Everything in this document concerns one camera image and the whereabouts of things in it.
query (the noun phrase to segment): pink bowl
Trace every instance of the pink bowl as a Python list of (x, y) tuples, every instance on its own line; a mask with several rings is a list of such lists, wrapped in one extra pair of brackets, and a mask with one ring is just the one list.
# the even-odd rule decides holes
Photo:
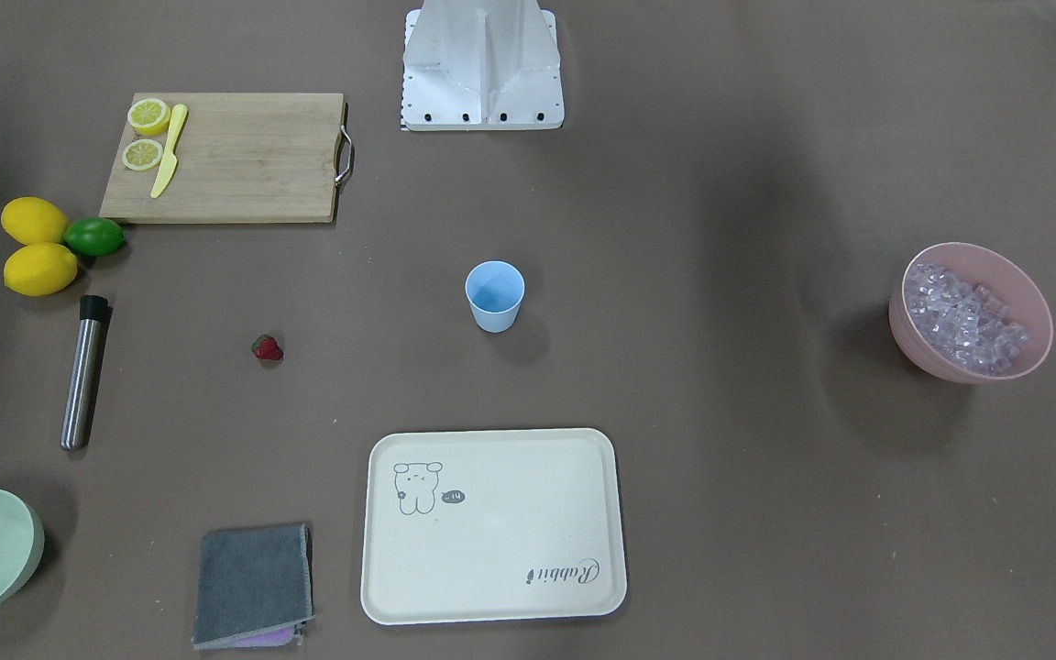
[[(983, 376), (968, 372), (967, 369), (949, 362), (919, 334), (914, 321), (907, 314), (902, 289), (907, 271), (913, 264), (934, 261), (956, 271), (961, 280), (992, 288), (995, 296), (1010, 305), (1006, 321), (1025, 326), (1030, 341), (1021, 346), (1021, 355), (1014, 360), (1013, 371), (1004, 376)], [(904, 268), (904, 280), (900, 280), (898, 287), (893, 289), (888, 316), (891, 318), (891, 333), (902, 352), (922, 371), (956, 383), (993, 383), (997, 380), (1021, 379), (1044, 362), (1053, 343), (1053, 317), (1049, 314), (1049, 305), (1038, 285), (1010, 260), (986, 247), (973, 246), (970, 243), (940, 243), (916, 254)]]

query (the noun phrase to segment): knife handle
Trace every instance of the knife handle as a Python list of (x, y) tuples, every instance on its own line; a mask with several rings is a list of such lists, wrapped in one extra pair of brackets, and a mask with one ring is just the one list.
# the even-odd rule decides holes
[(182, 127), (185, 126), (185, 114), (187, 109), (184, 103), (173, 106), (169, 112), (169, 134), (165, 135), (165, 150), (169, 153), (173, 153), (177, 147), (177, 138), (182, 135)]

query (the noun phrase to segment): lemon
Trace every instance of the lemon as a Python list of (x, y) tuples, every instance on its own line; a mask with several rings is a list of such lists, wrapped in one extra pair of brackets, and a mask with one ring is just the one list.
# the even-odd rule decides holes
[(125, 148), (121, 161), (132, 171), (145, 171), (161, 163), (163, 146), (156, 139), (135, 139)]
[(76, 279), (76, 256), (59, 243), (19, 247), (3, 264), (3, 284), (22, 296), (48, 296)]
[(3, 229), (24, 246), (59, 243), (68, 229), (68, 216), (52, 202), (38, 197), (18, 197), (7, 202), (0, 220)]
[(157, 135), (169, 127), (169, 106), (161, 99), (142, 99), (129, 109), (129, 126), (143, 135)]

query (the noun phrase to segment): towel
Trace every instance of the towel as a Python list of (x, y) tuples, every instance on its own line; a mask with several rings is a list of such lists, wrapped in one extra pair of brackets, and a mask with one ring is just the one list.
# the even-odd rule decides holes
[(310, 618), (306, 525), (203, 536), (194, 650), (282, 646)]

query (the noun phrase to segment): strawberry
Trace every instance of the strawberry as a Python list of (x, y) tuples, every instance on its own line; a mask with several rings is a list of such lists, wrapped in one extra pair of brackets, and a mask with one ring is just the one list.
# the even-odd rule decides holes
[(251, 355), (259, 359), (280, 360), (284, 358), (284, 351), (271, 335), (260, 335), (260, 338), (251, 344)]

